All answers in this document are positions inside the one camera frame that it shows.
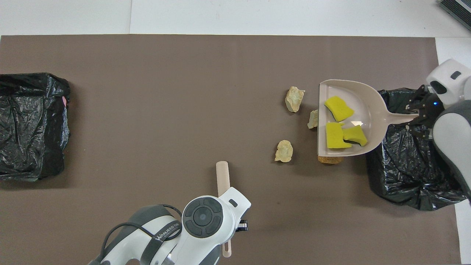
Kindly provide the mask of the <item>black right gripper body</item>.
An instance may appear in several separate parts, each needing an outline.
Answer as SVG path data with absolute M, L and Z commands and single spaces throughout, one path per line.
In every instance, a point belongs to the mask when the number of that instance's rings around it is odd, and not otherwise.
M 422 122 L 435 122 L 444 111 L 443 103 L 436 93 L 429 91 L 429 85 L 422 85 L 419 91 L 419 115 Z

